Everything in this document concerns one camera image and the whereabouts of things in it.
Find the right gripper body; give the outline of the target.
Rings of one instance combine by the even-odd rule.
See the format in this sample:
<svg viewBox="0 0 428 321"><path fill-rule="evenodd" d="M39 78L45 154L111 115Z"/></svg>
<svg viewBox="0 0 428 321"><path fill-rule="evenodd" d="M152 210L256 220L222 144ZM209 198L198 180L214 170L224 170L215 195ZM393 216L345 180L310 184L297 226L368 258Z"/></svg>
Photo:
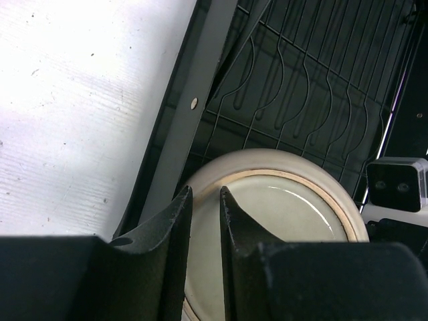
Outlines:
<svg viewBox="0 0 428 321"><path fill-rule="evenodd" d="M415 54L395 102L391 132L382 157L414 157L427 160L427 2L405 18L419 33ZM427 226L382 219L367 223L371 241L406 245L421 261L427 260Z"/></svg>

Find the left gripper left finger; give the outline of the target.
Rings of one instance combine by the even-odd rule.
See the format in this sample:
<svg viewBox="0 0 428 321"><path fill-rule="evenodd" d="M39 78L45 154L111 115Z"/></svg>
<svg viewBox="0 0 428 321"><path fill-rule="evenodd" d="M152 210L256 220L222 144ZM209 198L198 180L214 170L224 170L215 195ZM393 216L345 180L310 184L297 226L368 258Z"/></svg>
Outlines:
<svg viewBox="0 0 428 321"><path fill-rule="evenodd" d="M193 193L128 233L1 238L2 320L180 320Z"/></svg>

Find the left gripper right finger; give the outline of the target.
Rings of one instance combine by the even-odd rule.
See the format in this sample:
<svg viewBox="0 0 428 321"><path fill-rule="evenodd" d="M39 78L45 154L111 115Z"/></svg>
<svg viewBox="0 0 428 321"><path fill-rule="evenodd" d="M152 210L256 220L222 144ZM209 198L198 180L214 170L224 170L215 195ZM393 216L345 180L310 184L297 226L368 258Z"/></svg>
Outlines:
<svg viewBox="0 0 428 321"><path fill-rule="evenodd" d="M285 242L220 191L227 320L426 320L427 228L382 219L368 242Z"/></svg>

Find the large cream bowl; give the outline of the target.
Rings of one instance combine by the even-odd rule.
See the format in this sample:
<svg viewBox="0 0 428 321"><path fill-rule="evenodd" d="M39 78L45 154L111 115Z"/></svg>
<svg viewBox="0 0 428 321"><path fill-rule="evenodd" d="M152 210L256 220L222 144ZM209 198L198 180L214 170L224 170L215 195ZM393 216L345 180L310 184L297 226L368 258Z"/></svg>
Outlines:
<svg viewBox="0 0 428 321"><path fill-rule="evenodd" d="M185 281L184 320L225 317L221 263L220 190L284 241L367 241L353 200L318 165L291 153L253 148L201 167L187 181L193 215Z"/></svg>

